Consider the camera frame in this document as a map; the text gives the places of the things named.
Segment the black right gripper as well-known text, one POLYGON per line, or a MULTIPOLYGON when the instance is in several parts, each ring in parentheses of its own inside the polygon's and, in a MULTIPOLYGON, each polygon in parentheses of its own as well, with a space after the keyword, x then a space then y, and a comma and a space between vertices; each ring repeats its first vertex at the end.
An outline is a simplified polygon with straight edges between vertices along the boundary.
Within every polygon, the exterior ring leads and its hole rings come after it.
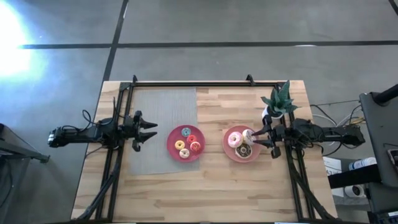
POLYGON ((272 117, 265 115, 264 126, 259 131, 253 133, 253 136, 259 136, 267 133, 269 139, 254 140, 254 143, 265 146, 266 148, 272 148, 271 156, 273 159, 278 158, 281 155, 280 147, 277 146, 276 142, 281 142, 286 137, 286 127, 283 124, 278 124, 274 128, 271 126, 272 117))

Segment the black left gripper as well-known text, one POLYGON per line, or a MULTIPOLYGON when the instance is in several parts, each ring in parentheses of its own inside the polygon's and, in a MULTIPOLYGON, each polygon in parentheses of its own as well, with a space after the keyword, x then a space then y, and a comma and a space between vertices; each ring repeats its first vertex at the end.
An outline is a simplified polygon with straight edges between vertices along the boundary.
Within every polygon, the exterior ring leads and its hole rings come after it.
POLYGON ((157 132, 142 133, 140 129, 149 129, 157 127, 158 124, 145 121, 142 118, 142 111, 136 111, 134 116, 126 115, 121 125, 122 137, 125 139, 133 138, 132 148, 139 152, 141 147, 140 142, 145 142, 151 137, 155 136, 157 132))

